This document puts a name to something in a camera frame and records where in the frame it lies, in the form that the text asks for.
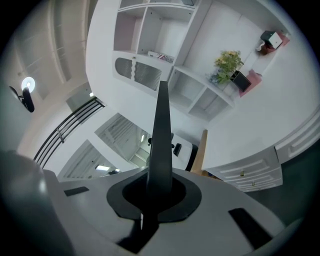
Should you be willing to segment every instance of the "yellow flowers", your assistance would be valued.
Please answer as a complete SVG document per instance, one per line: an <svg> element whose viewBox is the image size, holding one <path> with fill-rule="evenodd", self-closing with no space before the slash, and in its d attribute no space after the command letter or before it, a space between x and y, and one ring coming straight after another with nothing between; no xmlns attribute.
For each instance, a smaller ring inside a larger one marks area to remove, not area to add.
<svg viewBox="0 0 320 256"><path fill-rule="evenodd" d="M243 65L240 55L239 50L223 50L221 56L214 62L219 69L217 74L212 75L212 79L218 84L228 82L237 68Z"/></svg>

